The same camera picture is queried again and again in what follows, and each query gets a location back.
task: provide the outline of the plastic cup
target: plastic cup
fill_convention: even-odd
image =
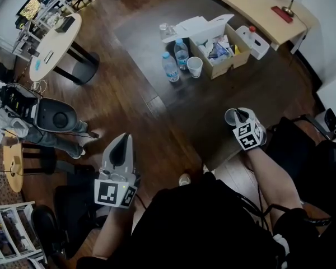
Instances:
[[[191,57],[186,62],[189,72],[193,78],[199,78],[202,73],[203,61],[198,57]]]
[[[229,109],[225,112],[224,119],[229,126],[235,126],[234,112],[236,109]]]

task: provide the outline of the black table top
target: black table top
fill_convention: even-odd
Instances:
[[[211,170],[240,150],[232,128],[224,120],[227,109],[250,108],[262,125],[268,127],[279,122],[302,85],[298,73],[273,49],[259,61],[250,56],[247,64],[214,80],[203,69],[200,78],[191,78],[189,72],[181,71],[179,82],[169,82],[161,56],[166,50],[173,54],[174,42],[165,45],[161,41],[159,25],[176,25],[195,16],[209,21],[227,13],[227,9],[212,0],[169,0],[115,30],[175,123]],[[228,24],[237,29],[242,20],[234,16]]]

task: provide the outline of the jeans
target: jeans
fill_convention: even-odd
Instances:
[[[72,132],[87,132],[87,124],[79,121]],[[76,142],[65,140],[54,133],[38,130],[35,127],[29,129],[29,133],[24,137],[24,140],[40,146],[54,147],[55,149],[63,150],[73,158],[79,157],[83,150],[82,146]]]

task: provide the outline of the water bottle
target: water bottle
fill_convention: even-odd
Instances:
[[[183,43],[182,39],[176,39],[174,45],[175,58],[180,69],[188,69],[186,62],[188,61],[188,47]]]
[[[176,82],[179,80],[179,70],[175,59],[168,52],[164,52],[162,57],[163,69],[166,71],[169,81]]]

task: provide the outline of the wooden floor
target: wooden floor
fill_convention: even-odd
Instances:
[[[86,50],[99,54],[101,63],[96,76],[85,86],[76,86],[54,72],[45,79],[48,88],[44,96],[71,104],[79,118],[88,121],[90,129],[101,135],[96,141],[80,138],[81,143],[87,143],[88,150],[84,158],[75,162],[92,164],[98,169],[102,152],[113,138],[124,132],[133,135],[137,167],[143,178],[139,195],[146,205],[157,191],[176,187],[181,173],[187,171],[193,178],[199,178],[202,166],[199,156],[174,125],[159,96],[113,32],[130,17],[162,1],[166,0],[95,0],[79,12],[83,23],[76,42]],[[281,47],[279,52],[289,63],[291,56],[288,50]],[[73,65],[74,60],[68,55],[59,64],[67,71]],[[21,73],[25,66],[26,62],[19,60],[16,72]],[[305,89],[304,94],[286,109],[285,115],[292,118],[302,113],[315,113],[308,72],[297,59],[292,61],[291,67],[300,73]],[[29,81],[28,75],[21,80],[26,86]],[[145,103],[147,96],[154,98]],[[70,160],[65,153],[58,154],[60,159]],[[26,166],[29,164],[35,166],[34,162],[28,162]],[[229,179],[225,171],[232,175],[234,182],[231,184],[236,187],[233,189],[252,196],[252,200],[256,201],[256,182],[252,174],[241,167],[238,157],[217,171],[223,180]],[[27,201],[53,207],[53,189],[65,182],[64,174],[25,177],[22,191]],[[135,222],[139,220],[142,210],[137,203]],[[78,258],[91,254],[96,237],[97,232],[91,232],[76,256],[66,262],[68,267],[75,268]]]

